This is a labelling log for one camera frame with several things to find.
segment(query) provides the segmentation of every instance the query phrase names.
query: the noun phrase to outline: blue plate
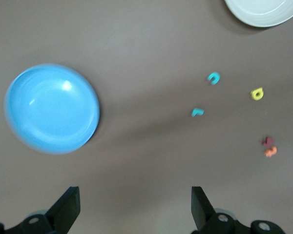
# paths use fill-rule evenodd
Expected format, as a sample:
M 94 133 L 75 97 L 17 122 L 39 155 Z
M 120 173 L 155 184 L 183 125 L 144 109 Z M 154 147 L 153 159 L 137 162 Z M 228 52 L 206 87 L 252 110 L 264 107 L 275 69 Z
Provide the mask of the blue plate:
M 43 64 L 22 72 L 5 96 L 5 116 L 26 145 L 48 154 L 83 146 L 100 118 L 96 93 L 76 71 Z

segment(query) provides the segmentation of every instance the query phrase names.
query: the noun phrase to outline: white plate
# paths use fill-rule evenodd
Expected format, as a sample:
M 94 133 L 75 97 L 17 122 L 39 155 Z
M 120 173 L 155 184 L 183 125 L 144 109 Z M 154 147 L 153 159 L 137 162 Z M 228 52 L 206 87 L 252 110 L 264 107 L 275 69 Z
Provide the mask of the white plate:
M 293 17 L 293 0 L 225 0 L 242 22 L 255 27 L 271 27 Z

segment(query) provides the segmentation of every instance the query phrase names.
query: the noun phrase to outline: plate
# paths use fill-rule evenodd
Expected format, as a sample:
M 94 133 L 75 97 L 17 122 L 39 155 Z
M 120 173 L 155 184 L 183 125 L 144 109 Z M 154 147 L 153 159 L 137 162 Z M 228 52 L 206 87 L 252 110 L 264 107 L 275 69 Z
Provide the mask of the plate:
M 293 0 L 225 0 L 242 22 L 255 27 L 271 27 L 293 17 Z
M 57 64 L 34 66 L 17 76 L 7 90 L 4 109 L 14 134 L 48 154 L 82 147 L 100 118 L 92 86 L 76 71 Z

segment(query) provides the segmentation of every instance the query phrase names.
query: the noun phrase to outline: bolt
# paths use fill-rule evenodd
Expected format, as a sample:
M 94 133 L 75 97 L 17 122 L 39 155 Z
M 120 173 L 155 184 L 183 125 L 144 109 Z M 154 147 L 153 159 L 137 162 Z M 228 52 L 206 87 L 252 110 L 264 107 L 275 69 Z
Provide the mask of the bolt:
M 219 219 L 220 221 L 222 221 L 222 222 L 228 222 L 228 221 L 229 221 L 228 217 L 225 216 L 225 215 L 223 215 L 223 214 L 219 215 L 219 216 L 218 216 L 218 219 Z
M 270 231 L 270 227 L 267 223 L 259 223 L 258 226 L 260 229 L 262 229 L 264 231 Z

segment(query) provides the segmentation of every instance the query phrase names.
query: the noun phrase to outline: orange plastic piece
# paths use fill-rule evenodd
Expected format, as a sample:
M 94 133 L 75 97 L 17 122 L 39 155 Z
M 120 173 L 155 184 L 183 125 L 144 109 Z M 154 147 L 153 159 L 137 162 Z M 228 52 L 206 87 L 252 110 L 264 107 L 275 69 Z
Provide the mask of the orange plastic piece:
M 270 150 L 265 151 L 265 156 L 271 157 L 271 156 L 275 155 L 276 153 L 277 153 L 277 147 L 272 146 L 272 148 Z

